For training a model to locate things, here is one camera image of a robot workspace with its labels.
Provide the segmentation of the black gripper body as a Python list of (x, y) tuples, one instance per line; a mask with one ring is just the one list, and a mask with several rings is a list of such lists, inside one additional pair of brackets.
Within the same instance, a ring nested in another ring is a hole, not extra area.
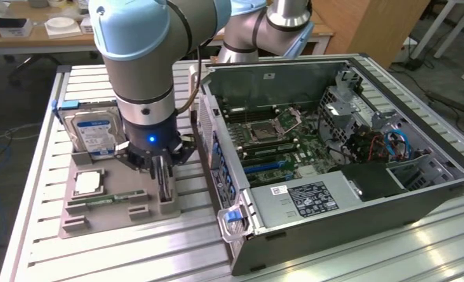
[(138, 125), (125, 119), (123, 129), (130, 158), (135, 164), (146, 165), (157, 156), (162, 156), (167, 164), (174, 164), (173, 151), (179, 145), (175, 116), (154, 125)]

